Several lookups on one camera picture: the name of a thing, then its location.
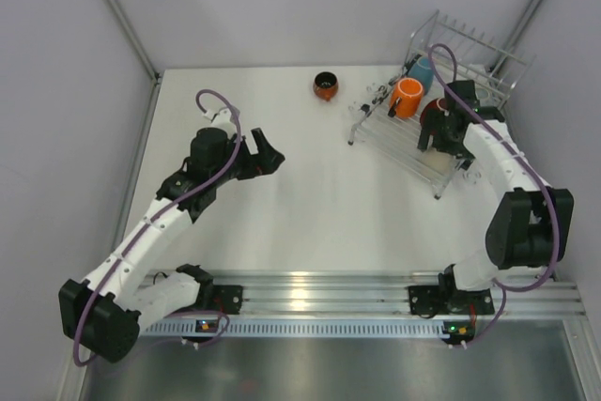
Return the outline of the white and red mug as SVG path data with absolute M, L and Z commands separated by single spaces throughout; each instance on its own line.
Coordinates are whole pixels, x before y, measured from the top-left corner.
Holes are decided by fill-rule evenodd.
M 445 98 L 436 98 L 426 104 L 420 114 L 420 125 L 423 127 L 427 116 L 430 112 L 442 113 L 443 115 L 447 112 L 447 102 Z

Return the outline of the orange mug black handle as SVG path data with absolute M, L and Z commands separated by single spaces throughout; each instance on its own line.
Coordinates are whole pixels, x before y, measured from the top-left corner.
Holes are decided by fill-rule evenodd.
M 424 87 L 416 79 L 401 78 L 394 86 L 388 117 L 409 118 L 416 114 L 424 96 Z

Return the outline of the blue ceramic mug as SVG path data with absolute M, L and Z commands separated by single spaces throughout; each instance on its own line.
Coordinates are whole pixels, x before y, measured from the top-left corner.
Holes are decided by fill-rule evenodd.
M 424 88 L 424 93 L 427 93 L 434 79 L 430 60 L 426 56 L 420 56 L 408 70 L 408 77 L 417 80 Z

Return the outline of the black and red bowl cup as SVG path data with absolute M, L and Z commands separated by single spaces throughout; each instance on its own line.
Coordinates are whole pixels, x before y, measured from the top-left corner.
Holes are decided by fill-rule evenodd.
M 313 81 L 313 92 L 321 100 L 331 101 L 339 89 L 337 76 L 330 71 L 322 71 Z

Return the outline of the beige tumbler cup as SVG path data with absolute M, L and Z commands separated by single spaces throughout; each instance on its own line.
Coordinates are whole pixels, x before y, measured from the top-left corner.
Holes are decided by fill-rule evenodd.
M 420 161 L 424 165 L 423 172 L 429 173 L 429 177 L 442 177 L 455 168 L 454 156 L 439 152 L 434 148 L 424 152 L 420 157 Z

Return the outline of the grey ceramic mug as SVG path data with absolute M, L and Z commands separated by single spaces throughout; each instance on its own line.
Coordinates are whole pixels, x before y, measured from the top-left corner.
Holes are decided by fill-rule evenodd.
M 475 87 L 475 95 L 481 105 L 489 104 L 492 101 L 492 94 L 487 88 L 477 85 Z

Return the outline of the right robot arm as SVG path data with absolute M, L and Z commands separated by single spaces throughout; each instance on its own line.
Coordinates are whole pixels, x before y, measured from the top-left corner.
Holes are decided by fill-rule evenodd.
M 446 84 L 443 99 L 430 102 L 420 121 L 418 148 L 433 147 L 476 164 L 499 201 L 483 248 L 438 276 L 441 308 L 466 314 L 474 306 L 490 315 L 494 310 L 484 299 L 501 272 L 517 267 L 553 272 L 562 261 L 574 197 L 567 189 L 552 188 L 533 170 L 499 109 L 480 104 L 472 80 Z

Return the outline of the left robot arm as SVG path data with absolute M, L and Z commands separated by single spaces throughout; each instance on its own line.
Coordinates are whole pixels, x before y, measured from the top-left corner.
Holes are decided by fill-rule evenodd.
M 251 153 L 244 137 L 216 127 L 199 130 L 190 154 L 165 179 L 142 220 L 117 248 L 86 277 L 67 280 L 58 293 L 63 333 L 73 341 L 73 360 L 92 357 L 116 363 L 133 348 L 141 332 L 179 312 L 224 318 L 239 311 L 229 307 L 226 292 L 240 295 L 238 285 L 215 285 L 199 266 L 183 264 L 147 288 L 141 284 L 158 258 L 216 200 L 218 189 L 231 180 L 275 173 L 285 161 L 261 129 L 252 131 L 257 145 Z

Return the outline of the silver metal dish rack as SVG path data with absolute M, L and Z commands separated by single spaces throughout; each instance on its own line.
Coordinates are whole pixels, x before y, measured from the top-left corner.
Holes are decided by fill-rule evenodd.
M 469 30 L 465 24 L 458 25 L 455 20 L 451 21 L 437 12 L 410 35 L 401 75 L 408 76 L 413 63 L 420 56 L 427 56 L 431 45 L 437 43 L 447 45 L 457 62 L 454 66 L 453 59 L 443 50 L 434 52 L 435 64 L 445 82 L 453 78 L 472 80 L 475 87 L 478 85 L 491 92 L 492 101 L 485 105 L 479 102 L 481 108 L 503 110 L 517 82 L 532 65 L 530 60 L 517 55 L 513 48 L 504 49 L 485 33 Z M 401 76 L 396 75 L 386 84 L 370 88 L 374 97 L 355 108 L 358 119 L 351 126 L 347 143 L 352 146 L 360 141 L 367 142 L 424 180 L 431 186 L 434 198 L 440 199 L 455 173 L 468 170 L 473 160 L 455 158 L 455 168 L 442 177 L 429 177 L 429 173 L 423 172 L 420 157 L 425 151 L 417 148 L 422 128 L 420 114 L 428 102 L 442 98 L 444 90 L 438 81 L 433 81 L 414 116 L 388 117 L 393 85 L 400 79 Z

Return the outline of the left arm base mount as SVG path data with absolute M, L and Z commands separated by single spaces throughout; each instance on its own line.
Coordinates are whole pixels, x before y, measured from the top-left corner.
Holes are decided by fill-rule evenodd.
M 201 309 L 238 315 L 243 304 L 242 285 L 209 285 L 199 293 Z

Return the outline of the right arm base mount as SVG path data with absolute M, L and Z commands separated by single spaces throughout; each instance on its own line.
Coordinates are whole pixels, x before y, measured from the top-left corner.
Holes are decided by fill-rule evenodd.
M 408 287 L 409 310 L 413 316 L 431 319 L 443 314 L 446 305 L 437 285 L 411 285 Z

